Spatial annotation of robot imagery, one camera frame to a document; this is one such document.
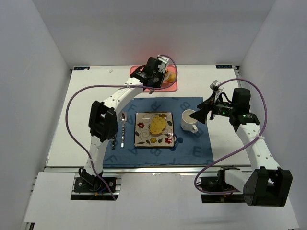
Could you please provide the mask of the bread slice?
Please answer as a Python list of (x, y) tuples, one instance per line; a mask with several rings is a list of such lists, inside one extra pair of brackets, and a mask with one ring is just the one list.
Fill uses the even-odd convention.
[(166, 119), (163, 117), (156, 116), (153, 118), (149, 131), (153, 135), (159, 135), (166, 128)]

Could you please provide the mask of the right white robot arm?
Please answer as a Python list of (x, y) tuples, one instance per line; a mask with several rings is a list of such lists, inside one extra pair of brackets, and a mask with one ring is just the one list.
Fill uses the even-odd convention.
[(261, 136), (260, 122), (250, 112), (250, 90), (235, 88), (231, 100), (223, 101), (225, 94), (213, 88), (212, 95), (197, 105), (191, 117), (201, 123), (213, 120), (215, 115), (228, 117), (235, 133), (243, 143), (252, 168), (251, 175), (239, 168), (221, 168), (216, 179), (196, 176), (195, 187), (204, 195), (229, 196), (239, 192), (239, 201), (249, 206), (284, 207), (288, 198), (293, 176), (283, 170), (270, 153), (264, 137)]

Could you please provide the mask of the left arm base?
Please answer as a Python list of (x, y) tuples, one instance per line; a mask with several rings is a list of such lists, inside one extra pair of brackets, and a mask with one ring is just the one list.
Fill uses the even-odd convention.
[(90, 175), (83, 168), (75, 174), (71, 200), (114, 201), (118, 198), (121, 179), (103, 177), (104, 183), (96, 175)]

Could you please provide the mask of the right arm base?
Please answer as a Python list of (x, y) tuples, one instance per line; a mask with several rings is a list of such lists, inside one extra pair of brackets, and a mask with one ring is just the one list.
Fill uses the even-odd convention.
[(217, 204), (217, 203), (245, 203), (244, 196), (240, 193), (230, 193), (235, 188), (228, 185), (225, 180), (225, 171), (237, 170), (236, 167), (221, 167), (216, 176), (202, 176), (200, 181), (197, 182), (198, 188), (209, 192), (226, 192), (226, 194), (202, 194), (201, 202), (203, 204)]

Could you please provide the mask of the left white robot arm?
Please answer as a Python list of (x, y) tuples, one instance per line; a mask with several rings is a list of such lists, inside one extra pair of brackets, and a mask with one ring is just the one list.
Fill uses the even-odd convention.
[(92, 104), (89, 119), (91, 156), (84, 167), (89, 175), (96, 176), (102, 173), (108, 141), (117, 134), (117, 118), (122, 109), (145, 89), (161, 88), (169, 62), (170, 58), (162, 55), (150, 57), (147, 64), (141, 69), (136, 69), (113, 95), (102, 102), (95, 101)]

